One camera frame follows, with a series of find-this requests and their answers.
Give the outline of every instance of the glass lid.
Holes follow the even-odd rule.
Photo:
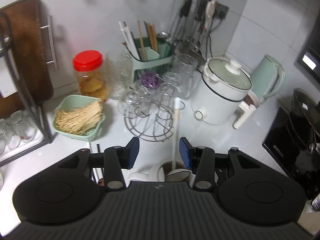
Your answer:
[[[241,70],[241,65],[235,60],[230,62],[222,59],[212,59],[208,62],[210,71],[220,80],[240,90],[250,90],[250,78]]]

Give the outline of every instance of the pot lid knob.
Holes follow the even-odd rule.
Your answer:
[[[241,74],[241,64],[235,60],[230,60],[229,64],[225,64],[225,68],[234,75],[239,76]]]

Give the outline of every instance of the glass jar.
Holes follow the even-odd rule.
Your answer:
[[[72,63],[80,95],[106,101],[109,92],[103,77],[102,55],[96,50],[86,50],[77,54]]]
[[[19,110],[10,117],[11,125],[24,143],[30,142],[36,136],[36,129],[28,122],[26,117]]]
[[[17,148],[21,142],[19,135],[5,119],[0,119],[0,136],[5,138],[6,144],[10,150]]]

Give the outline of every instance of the utensil holder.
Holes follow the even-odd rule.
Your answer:
[[[140,46],[140,40],[139,39],[134,39],[134,43],[140,52],[141,46]],[[147,58],[150,52],[148,52],[148,47],[150,47],[150,42],[148,37],[143,38],[143,44],[145,46]],[[131,74],[131,83],[134,82],[135,80],[135,73],[137,70],[141,70],[138,72],[138,76],[140,76],[143,73],[143,70],[148,69],[150,71],[156,72],[158,74],[162,74],[166,71],[166,66],[171,63],[172,60],[172,52],[174,51],[172,49],[172,46],[169,45],[166,41],[163,39],[157,39],[157,44],[158,44],[158,54],[159,54],[159,59],[152,59],[149,61],[141,61],[136,59],[131,53],[131,58],[132,58],[132,74]]]

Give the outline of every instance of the metal spoon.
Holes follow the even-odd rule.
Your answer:
[[[157,37],[159,39],[167,39],[170,37],[170,33],[160,32],[160,33],[157,33]]]

